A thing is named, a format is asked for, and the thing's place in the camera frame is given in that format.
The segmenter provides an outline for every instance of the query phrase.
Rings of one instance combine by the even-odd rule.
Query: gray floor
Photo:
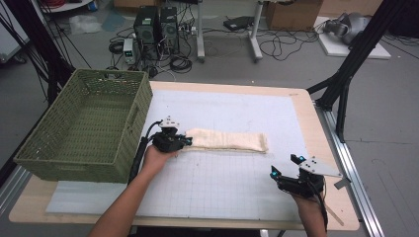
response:
[[[64,21],[71,14],[90,13],[73,11],[59,20]],[[107,14],[107,10],[102,10],[93,15],[104,22]],[[221,21],[207,20],[205,24],[221,29]],[[120,29],[131,24],[132,21],[125,21]],[[115,33],[99,32],[70,38],[93,68],[104,69],[110,65],[108,45]],[[305,89],[333,75],[344,60],[326,56],[317,41],[304,44],[299,52],[285,61],[264,55],[263,60],[255,64],[248,40],[241,38],[226,34],[206,37],[205,63],[195,61],[196,53],[193,53],[191,72],[174,74],[175,77],[161,73],[154,80]],[[418,46],[391,43],[419,56]],[[368,59],[356,74],[350,89],[345,138],[385,236],[417,236],[419,190],[416,188],[416,171],[419,165],[415,156],[419,154],[419,111],[416,105],[419,100],[419,61],[383,41],[381,45],[392,58]],[[284,45],[284,50],[291,50],[291,47]],[[77,68],[86,67],[74,50],[70,54]],[[321,93],[316,93],[312,99],[319,96]],[[41,86],[30,63],[2,66],[0,98],[0,165],[3,165],[46,108]],[[0,216],[2,236],[81,236],[86,235],[91,227],[11,223],[7,216],[12,205]],[[304,233],[289,231],[285,236],[304,236]],[[361,227],[355,232],[330,231],[329,236],[368,234]]]

